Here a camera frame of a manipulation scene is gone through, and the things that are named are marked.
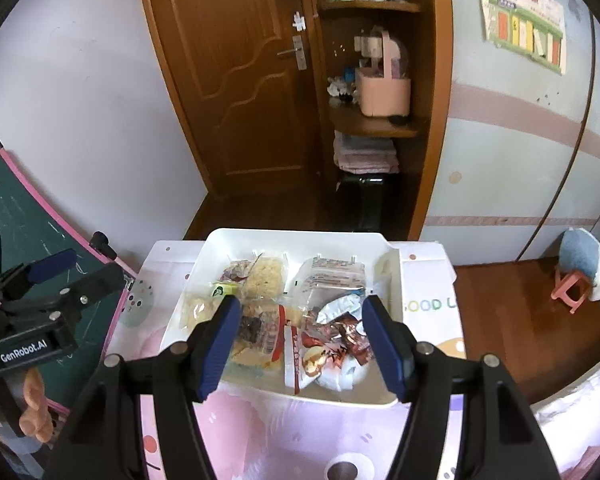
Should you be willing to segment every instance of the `white bedding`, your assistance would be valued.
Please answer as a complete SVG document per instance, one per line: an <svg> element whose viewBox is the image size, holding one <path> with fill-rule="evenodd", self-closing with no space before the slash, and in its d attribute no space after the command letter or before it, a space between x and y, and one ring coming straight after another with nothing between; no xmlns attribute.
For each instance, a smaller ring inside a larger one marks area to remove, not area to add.
<svg viewBox="0 0 600 480"><path fill-rule="evenodd" d="M600 362L551 397L531 406L560 472L589 446L600 446Z"/></svg>

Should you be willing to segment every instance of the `corner shelf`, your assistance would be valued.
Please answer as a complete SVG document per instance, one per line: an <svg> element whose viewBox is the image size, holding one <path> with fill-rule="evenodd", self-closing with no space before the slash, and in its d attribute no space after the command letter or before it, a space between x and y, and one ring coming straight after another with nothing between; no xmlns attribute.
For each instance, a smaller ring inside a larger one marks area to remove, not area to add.
<svg viewBox="0 0 600 480"><path fill-rule="evenodd" d="M384 9L401 10L402 12L420 12L419 4L412 2L374 2L372 0L353 0L341 2L339 0L325 0L320 4L320 10L336 9Z"/></svg>
<svg viewBox="0 0 600 480"><path fill-rule="evenodd" d="M333 127L347 135L361 137L399 137L409 139L424 131L424 122L410 117L404 126L395 126L384 117L366 117L358 105L329 104L329 118Z"/></svg>

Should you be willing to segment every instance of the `cartoon tablecloth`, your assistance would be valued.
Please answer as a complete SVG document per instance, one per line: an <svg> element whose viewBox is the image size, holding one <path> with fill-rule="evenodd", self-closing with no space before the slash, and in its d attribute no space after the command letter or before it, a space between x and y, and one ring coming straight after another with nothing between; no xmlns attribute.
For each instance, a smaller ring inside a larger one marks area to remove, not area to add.
<svg viewBox="0 0 600 480"><path fill-rule="evenodd" d="M107 353L126 360L158 353L203 243L156 242L120 313ZM400 249L402 260L404 322L418 340L464 357L453 288L456 274L442 245L392 245ZM164 480L150 396L141 398L141 410L149 476ZM221 383L195 411L218 480L384 480L409 408L317 404ZM439 480L455 474L461 423L462 398L454 396Z"/></svg>

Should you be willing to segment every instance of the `bolt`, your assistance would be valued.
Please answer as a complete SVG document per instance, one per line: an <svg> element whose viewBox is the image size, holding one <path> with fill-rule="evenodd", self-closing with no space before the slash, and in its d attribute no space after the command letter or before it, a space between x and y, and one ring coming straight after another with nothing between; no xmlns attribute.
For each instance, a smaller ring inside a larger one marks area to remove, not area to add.
<svg viewBox="0 0 600 480"><path fill-rule="evenodd" d="M498 366L500 366L500 359L498 359L493 354L487 354L487 355L485 355L482 358L482 360L484 361L484 364L486 364L490 368L497 368Z"/></svg>
<svg viewBox="0 0 600 480"><path fill-rule="evenodd" d="M421 341L416 345L416 350L424 355L433 354L433 345L431 343L427 343L426 341Z"/></svg>
<svg viewBox="0 0 600 480"><path fill-rule="evenodd" d="M120 356L118 354L109 354L104 358L103 362L107 368L114 368L120 364Z"/></svg>
<svg viewBox="0 0 600 480"><path fill-rule="evenodd" d="M175 355L184 354L188 349L189 347L187 346L186 341L178 341L169 347L171 353Z"/></svg>

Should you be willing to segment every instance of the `pink plastic stool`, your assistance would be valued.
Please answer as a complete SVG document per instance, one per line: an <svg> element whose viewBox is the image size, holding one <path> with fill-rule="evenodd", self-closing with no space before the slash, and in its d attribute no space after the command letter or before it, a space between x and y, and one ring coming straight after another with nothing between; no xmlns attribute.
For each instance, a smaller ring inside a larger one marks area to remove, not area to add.
<svg viewBox="0 0 600 480"><path fill-rule="evenodd" d="M580 297L572 300L568 291L572 286L578 286ZM571 307L570 313L573 314L584 302L592 289L589 279L579 270L572 270L561 276L560 269L555 267L555 288L551 293L552 300L562 300L567 306Z"/></svg>

